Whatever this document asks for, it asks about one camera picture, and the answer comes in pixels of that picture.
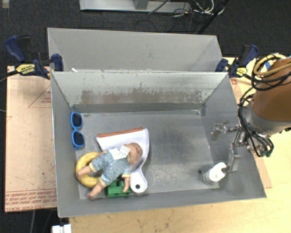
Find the green toy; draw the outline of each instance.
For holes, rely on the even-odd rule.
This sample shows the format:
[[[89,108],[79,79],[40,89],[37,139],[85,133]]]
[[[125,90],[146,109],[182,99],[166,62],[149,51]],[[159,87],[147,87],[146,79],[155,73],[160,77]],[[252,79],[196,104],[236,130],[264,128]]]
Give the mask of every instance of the green toy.
[[[122,179],[117,179],[113,181],[109,186],[106,187],[106,196],[108,198],[114,197],[127,197],[131,190],[130,188],[126,193],[123,193],[124,182]]]

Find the baby doll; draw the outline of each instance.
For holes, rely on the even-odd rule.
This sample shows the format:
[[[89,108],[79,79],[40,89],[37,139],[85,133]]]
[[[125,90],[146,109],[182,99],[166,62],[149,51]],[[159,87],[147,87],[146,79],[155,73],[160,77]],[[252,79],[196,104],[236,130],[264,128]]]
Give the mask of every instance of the baby doll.
[[[87,194],[87,197],[92,200],[99,194],[103,188],[110,185],[119,175],[124,179],[123,193],[126,193],[130,186],[130,170],[129,166],[136,163],[142,156],[142,149],[137,143],[124,144],[121,150],[129,151],[127,156],[117,155],[118,149],[104,151],[91,161],[88,166],[83,167],[76,173],[76,177],[80,180],[81,176],[91,172],[103,170],[98,183],[93,190]]]

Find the doll head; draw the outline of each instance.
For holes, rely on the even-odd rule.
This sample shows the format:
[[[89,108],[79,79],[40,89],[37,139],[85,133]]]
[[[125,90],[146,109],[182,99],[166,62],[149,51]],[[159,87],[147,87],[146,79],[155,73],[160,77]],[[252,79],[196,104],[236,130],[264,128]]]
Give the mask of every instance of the doll head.
[[[132,142],[129,144],[124,144],[125,147],[129,148],[129,165],[136,163],[142,156],[142,148],[138,143]]]

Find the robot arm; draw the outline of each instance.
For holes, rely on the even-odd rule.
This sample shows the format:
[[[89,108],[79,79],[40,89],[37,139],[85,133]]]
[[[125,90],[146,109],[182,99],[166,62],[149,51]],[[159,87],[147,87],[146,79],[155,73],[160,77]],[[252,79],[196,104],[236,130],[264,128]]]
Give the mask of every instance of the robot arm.
[[[228,121],[218,123],[211,133],[214,141],[220,133],[236,132],[236,135],[228,152],[227,164],[218,163],[205,173],[204,181],[208,184],[237,171],[241,158],[237,147],[246,146],[258,157],[269,157],[274,149],[271,135],[291,130],[291,56],[270,54],[258,59],[252,75],[247,75],[247,78],[252,87],[238,104],[239,124],[230,128]],[[211,172],[221,178],[211,179],[215,177],[210,175]]]

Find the yellow donut toy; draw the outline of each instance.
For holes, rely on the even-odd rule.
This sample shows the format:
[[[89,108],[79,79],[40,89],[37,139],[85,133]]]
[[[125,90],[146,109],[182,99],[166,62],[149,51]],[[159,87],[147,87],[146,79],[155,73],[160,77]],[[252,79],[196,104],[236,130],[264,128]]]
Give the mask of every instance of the yellow donut toy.
[[[81,170],[83,167],[87,166],[93,159],[95,159],[101,153],[98,152],[89,152],[81,156],[76,164],[76,172]],[[98,183],[99,178],[91,177],[88,174],[83,175],[79,182],[89,188],[93,188]]]

